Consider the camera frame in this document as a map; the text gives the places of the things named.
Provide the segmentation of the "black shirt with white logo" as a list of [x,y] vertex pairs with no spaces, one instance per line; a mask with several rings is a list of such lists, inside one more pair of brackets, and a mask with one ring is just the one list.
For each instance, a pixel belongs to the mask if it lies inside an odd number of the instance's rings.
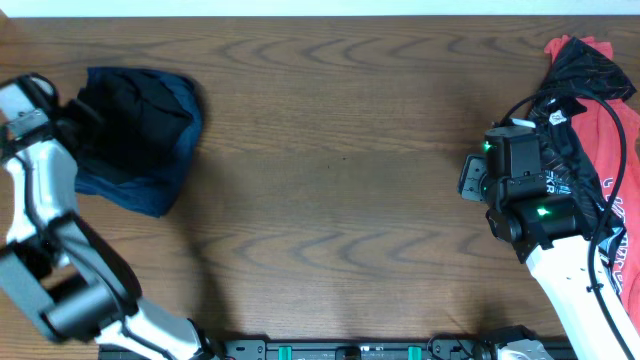
[[94,67],[87,74],[77,99],[98,123],[80,147],[82,170],[122,184],[178,161],[179,139],[195,121],[179,92],[192,100],[192,81],[151,69]]

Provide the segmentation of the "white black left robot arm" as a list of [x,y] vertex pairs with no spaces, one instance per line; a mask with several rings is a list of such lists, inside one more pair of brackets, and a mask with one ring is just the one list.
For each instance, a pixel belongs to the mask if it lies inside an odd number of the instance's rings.
[[14,213],[1,289],[46,338],[93,341],[116,359],[221,359],[193,320],[145,299],[117,252],[80,216],[74,151],[84,125],[30,73],[1,85],[1,166]]

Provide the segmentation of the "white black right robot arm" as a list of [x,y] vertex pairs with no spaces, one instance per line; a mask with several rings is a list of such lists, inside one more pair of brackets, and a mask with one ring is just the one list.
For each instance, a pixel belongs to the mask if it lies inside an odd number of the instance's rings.
[[484,202],[493,236],[509,243],[554,307],[580,359],[636,359],[639,334],[616,296],[589,240],[576,200],[550,194],[533,129],[486,132],[481,155],[470,155],[458,191]]

